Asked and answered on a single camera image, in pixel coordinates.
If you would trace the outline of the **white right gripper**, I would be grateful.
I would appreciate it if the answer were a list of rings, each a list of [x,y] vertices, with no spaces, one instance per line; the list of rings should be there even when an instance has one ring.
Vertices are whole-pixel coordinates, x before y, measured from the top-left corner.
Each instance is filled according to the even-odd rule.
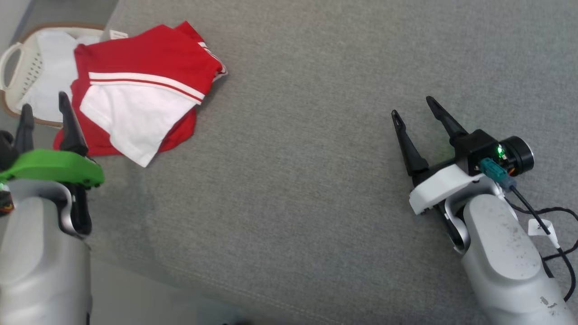
[[[428,95],[426,102],[433,116],[442,123],[446,130],[450,145],[454,145],[458,138],[469,135],[469,132],[462,127],[434,97]],[[419,154],[419,151],[407,134],[406,124],[397,110],[392,110],[392,121],[407,174],[414,177],[427,171],[429,168],[428,162]],[[489,193],[503,196],[503,191],[499,186],[483,173],[469,176],[456,165],[450,165],[434,173],[431,177],[415,187],[409,194],[409,204],[414,214],[419,215],[452,195],[460,193],[460,191],[469,186],[489,188]]]

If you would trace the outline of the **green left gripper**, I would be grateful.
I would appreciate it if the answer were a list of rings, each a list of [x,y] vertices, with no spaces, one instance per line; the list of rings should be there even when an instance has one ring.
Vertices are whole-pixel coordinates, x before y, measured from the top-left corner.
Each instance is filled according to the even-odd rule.
[[[14,205],[29,197],[46,198],[56,204],[60,229],[87,238],[92,232],[87,191],[104,183],[104,172],[86,157],[89,147],[64,91],[59,92],[59,110],[63,117],[60,151],[33,150],[33,109],[23,105],[15,137],[15,149],[21,155],[1,173],[1,183],[8,186]]]

